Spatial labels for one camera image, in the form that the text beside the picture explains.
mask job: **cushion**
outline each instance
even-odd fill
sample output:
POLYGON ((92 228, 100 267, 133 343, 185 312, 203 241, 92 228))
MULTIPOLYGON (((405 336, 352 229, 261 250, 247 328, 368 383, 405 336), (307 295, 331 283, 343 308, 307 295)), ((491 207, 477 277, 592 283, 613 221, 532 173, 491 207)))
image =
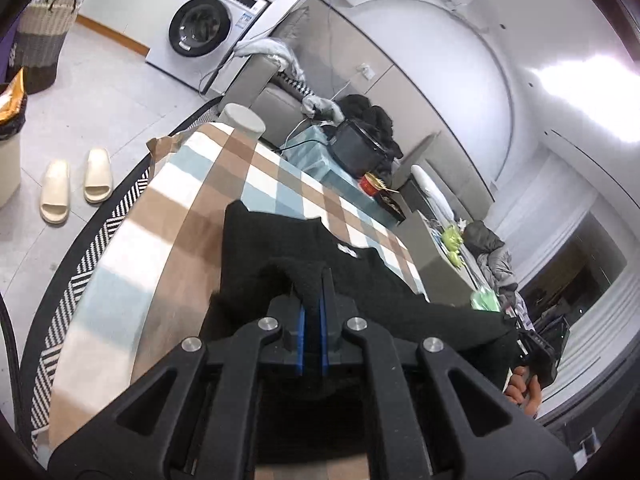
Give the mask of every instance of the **cushion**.
POLYGON ((476 170, 456 137, 447 130, 441 131, 424 150, 423 157, 457 195, 476 170))
POLYGON ((305 33, 308 23, 309 8, 300 7, 290 12, 287 17, 282 20, 282 23, 276 27, 271 37, 283 40, 295 50, 300 43, 300 37, 305 33))
MULTIPOLYGON (((453 214, 456 216, 456 218, 462 218, 467 222, 473 222, 474 219, 471 218, 468 211, 462 205, 462 202, 460 202, 458 197, 453 193, 452 190, 449 189, 449 186, 447 186, 444 180, 440 178, 438 172, 434 170, 426 160, 420 161, 420 163, 418 163, 418 166, 420 166, 425 171, 425 173, 431 177, 433 183, 442 192, 445 200, 447 201, 447 204, 449 204, 450 208, 453 210, 453 214)), ((433 203, 438 211, 440 210, 440 208, 435 205, 433 198, 427 198, 427 200, 428 202, 433 203)))
MULTIPOLYGON (((266 126, 261 138, 276 147, 281 146, 289 132, 306 118, 300 111, 300 102, 272 84, 264 88, 251 105, 251 110, 258 114, 266 126)), ((299 131, 307 126, 308 121, 299 124, 299 131)))
POLYGON ((414 176, 415 181, 417 182, 420 189, 425 193, 426 196, 430 197, 433 202, 438 206, 438 209, 450 222, 455 222, 456 218, 453 214, 453 210, 451 206, 447 202, 447 199, 444 197, 442 192, 438 189, 438 186, 434 183, 429 175, 420 167, 420 166, 412 166, 411 174, 414 176))
POLYGON ((494 198, 480 176, 469 179, 458 193, 458 198, 469 212, 473 212, 473 220, 486 218, 491 204, 494 203, 494 198))

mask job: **wall outlet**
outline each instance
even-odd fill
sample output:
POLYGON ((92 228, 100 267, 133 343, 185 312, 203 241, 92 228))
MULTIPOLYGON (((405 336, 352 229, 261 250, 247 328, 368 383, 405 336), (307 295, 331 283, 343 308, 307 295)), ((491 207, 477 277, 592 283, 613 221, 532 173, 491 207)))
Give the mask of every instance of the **wall outlet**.
POLYGON ((361 64, 357 68, 357 70, 364 76, 364 79, 366 79, 367 81, 371 81, 376 76, 376 73, 373 72, 373 69, 366 63, 361 64))

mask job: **wooden baseboard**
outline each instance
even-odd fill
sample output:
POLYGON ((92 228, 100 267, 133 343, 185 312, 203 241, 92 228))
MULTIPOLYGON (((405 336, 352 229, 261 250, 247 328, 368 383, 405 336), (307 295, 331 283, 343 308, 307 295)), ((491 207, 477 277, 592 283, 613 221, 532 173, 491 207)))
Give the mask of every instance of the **wooden baseboard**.
POLYGON ((138 43, 137 41, 134 41, 131 38, 120 34, 112 28, 105 27, 101 23, 94 22, 94 20, 92 20, 91 18, 78 14, 76 22, 80 23, 80 25, 83 25, 86 28, 90 28, 94 32, 97 32, 98 34, 105 36, 106 38, 109 38, 110 40, 121 44, 122 46, 127 47, 129 50, 133 50, 134 52, 141 54, 142 56, 146 56, 146 54, 148 54, 149 52, 148 46, 145 46, 142 43, 138 43))

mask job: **washing machine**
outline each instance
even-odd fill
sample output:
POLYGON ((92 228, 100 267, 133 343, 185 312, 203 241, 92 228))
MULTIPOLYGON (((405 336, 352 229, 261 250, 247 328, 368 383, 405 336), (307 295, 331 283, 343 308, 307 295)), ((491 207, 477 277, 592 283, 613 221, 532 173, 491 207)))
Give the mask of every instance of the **washing machine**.
POLYGON ((266 0, 184 0, 146 62, 202 90, 267 6, 266 0))

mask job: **purple object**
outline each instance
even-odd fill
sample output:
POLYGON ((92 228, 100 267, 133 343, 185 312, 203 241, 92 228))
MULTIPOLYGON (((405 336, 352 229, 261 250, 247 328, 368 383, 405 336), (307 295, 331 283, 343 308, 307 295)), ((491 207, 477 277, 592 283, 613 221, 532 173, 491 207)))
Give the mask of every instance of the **purple object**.
POLYGON ((9 53, 11 52, 11 47, 14 45, 14 37, 15 31, 18 28, 18 21, 20 20, 20 16, 18 16, 14 24, 9 27, 7 34, 2 41, 0 41, 0 83, 4 83, 6 78, 6 69, 9 65, 9 53))

